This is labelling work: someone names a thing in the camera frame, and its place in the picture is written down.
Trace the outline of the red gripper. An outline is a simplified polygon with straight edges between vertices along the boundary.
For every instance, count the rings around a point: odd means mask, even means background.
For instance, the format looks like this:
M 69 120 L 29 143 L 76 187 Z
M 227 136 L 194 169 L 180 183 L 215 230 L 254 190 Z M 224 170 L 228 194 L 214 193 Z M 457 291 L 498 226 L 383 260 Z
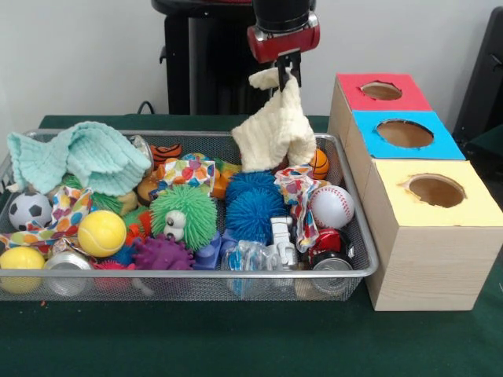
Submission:
M 290 73 L 296 78 L 299 87 L 302 86 L 301 53 L 318 46 L 321 29 L 317 15 L 311 13 L 307 23 L 296 31 L 266 33 L 252 25 L 247 29 L 247 38 L 251 54 L 260 64 L 277 60 L 279 90 L 282 92 L 289 80 L 288 70 L 291 63 Z

